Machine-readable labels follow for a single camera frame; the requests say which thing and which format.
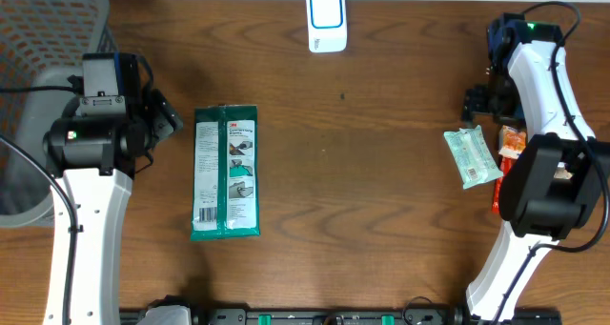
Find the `orange Kleenex tissue pack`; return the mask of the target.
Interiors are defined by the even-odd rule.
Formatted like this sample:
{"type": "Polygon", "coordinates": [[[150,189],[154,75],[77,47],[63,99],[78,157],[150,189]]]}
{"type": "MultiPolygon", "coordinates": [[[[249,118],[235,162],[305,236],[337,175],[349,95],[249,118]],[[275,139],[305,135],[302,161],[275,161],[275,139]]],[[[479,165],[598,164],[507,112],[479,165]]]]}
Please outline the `orange Kleenex tissue pack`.
{"type": "Polygon", "coordinates": [[[527,133],[503,125],[499,131],[498,154],[511,159],[518,159],[527,144],[527,133]]]}

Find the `red snack bar wrapper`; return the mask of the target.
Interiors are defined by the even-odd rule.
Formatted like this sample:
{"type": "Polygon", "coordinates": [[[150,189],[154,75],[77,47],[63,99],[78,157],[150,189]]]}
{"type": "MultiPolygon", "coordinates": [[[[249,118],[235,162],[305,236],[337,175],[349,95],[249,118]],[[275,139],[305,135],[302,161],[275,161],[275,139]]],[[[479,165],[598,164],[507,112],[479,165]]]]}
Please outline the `red snack bar wrapper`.
{"type": "Polygon", "coordinates": [[[495,188],[494,188],[494,195],[493,195],[493,202],[492,202],[492,213],[495,214],[499,214],[499,194],[500,194],[500,189],[501,189],[501,185],[503,182],[503,178],[507,175],[507,173],[511,170],[512,166],[514,165],[515,159],[513,158],[508,158],[508,157],[502,157],[501,161],[500,161],[500,169],[503,172],[503,177],[500,177],[499,179],[497,179],[495,181],[495,188]]]}

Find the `light blue wipes pack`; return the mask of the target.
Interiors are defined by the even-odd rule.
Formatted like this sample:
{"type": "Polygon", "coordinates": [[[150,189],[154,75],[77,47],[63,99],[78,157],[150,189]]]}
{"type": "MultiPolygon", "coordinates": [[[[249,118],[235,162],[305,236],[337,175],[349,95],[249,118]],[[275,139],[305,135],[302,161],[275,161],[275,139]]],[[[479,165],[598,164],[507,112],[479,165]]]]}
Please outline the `light blue wipes pack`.
{"type": "Polygon", "coordinates": [[[464,190],[504,176],[488,149],[480,125],[445,132],[443,137],[454,157],[464,190]]]}

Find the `green 3M gloves package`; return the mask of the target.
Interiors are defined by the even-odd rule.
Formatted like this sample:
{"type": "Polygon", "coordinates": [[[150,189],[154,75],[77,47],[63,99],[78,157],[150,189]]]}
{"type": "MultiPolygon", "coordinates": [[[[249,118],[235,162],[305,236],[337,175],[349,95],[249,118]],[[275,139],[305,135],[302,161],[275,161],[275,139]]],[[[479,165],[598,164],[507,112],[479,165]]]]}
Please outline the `green 3M gloves package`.
{"type": "Polygon", "coordinates": [[[257,130],[255,105],[195,111],[192,241],[260,235],[257,130]]]}

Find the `green lid spread jar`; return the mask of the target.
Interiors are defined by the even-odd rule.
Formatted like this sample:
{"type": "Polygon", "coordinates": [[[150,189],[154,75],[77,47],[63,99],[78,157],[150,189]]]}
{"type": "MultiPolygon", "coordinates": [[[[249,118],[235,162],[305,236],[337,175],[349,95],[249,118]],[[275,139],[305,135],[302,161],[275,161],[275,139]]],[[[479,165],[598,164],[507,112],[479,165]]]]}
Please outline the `green lid spread jar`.
{"type": "Polygon", "coordinates": [[[569,180],[572,178],[572,176],[573,174],[568,170],[568,165],[566,163],[559,162],[554,173],[554,178],[569,180]]]}

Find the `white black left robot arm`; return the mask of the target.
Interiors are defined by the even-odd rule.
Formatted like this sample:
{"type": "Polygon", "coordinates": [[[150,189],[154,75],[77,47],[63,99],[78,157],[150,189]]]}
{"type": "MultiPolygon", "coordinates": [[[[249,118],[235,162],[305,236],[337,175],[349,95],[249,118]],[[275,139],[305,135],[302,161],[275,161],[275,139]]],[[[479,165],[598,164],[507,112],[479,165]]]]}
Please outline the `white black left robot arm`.
{"type": "Polygon", "coordinates": [[[77,97],[44,138],[53,199],[47,324],[117,324],[135,161],[183,121],[157,89],[77,97]]]}

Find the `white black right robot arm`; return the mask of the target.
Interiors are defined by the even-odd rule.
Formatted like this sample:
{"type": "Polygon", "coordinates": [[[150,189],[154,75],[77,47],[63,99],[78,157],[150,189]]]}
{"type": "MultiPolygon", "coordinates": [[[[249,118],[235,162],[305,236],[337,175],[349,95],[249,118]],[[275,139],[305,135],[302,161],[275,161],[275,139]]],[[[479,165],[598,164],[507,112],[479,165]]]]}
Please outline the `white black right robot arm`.
{"type": "Polygon", "coordinates": [[[583,227],[597,202],[609,201],[609,145],[584,120],[565,67],[569,35],[556,24],[504,13],[486,30],[489,81],[467,90],[462,121],[485,114],[522,126],[524,150],[498,193],[500,232],[466,290],[467,314],[456,324],[534,324],[516,303],[551,251],[580,253],[597,244],[609,225],[605,213],[594,236],[577,247],[561,240],[583,227]]]}

